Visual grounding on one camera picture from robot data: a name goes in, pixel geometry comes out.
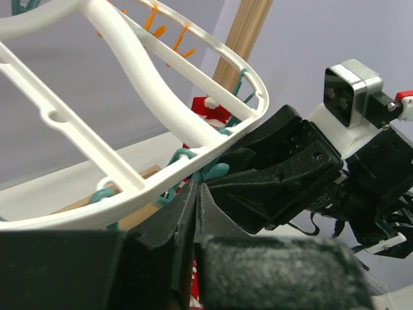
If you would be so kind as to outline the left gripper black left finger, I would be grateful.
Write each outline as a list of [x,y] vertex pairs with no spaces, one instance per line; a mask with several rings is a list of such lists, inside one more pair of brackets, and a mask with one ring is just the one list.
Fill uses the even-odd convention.
[[2,309],[187,309],[197,183],[130,231],[1,234]]

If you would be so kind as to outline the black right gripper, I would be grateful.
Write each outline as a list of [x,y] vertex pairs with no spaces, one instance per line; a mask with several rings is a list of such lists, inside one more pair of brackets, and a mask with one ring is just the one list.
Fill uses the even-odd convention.
[[345,162],[331,180],[342,168],[341,156],[314,142],[281,163],[206,185],[216,205],[250,234],[287,223],[312,197],[307,210],[335,219],[334,237],[350,225],[355,251],[406,258],[412,253],[412,142],[390,127]]

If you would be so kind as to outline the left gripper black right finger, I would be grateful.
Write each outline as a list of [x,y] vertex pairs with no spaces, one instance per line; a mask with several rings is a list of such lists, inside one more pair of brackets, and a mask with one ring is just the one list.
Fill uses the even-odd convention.
[[373,309],[363,270],[331,238],[251,236],[197,189],[194,247],[205,309]]

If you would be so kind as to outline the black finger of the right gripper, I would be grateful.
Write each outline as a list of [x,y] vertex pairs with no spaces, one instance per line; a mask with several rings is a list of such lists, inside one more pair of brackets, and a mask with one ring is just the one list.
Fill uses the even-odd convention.
[[241,138],[223,155],[231,171],[262,170],[299,154],[323,141],[317,127],[285,105],[259,127]]

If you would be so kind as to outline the red white striped sock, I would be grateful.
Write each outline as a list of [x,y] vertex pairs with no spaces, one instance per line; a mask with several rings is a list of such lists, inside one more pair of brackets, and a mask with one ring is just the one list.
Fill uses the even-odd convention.
[[[209,96],[195,97],[192,102],[191,110],[215,129],[221,129],[225,127],[231,117],[229,111],[224,109],[220,104],[217,103],[217,101]],[[189,309],[203,309],[203,306],[199,299],[196,258],[194,258],[192,265]]]

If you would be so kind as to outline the white round clip hanger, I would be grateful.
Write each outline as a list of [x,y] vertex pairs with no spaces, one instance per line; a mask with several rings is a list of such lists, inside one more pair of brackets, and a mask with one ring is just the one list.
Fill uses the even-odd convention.
[[[47,1],[1,17],[1,175],[23,174],[1,184],[2,230],[102,229],[258,126],[269,106],[262,79],[187,17],[215,23],[220,6]],[[213,80],[220,59],[236,71],[232,90]],[[229,111],[225,127],[191,110],[206,96]],[[116,194],[89,205],[105,188]]]

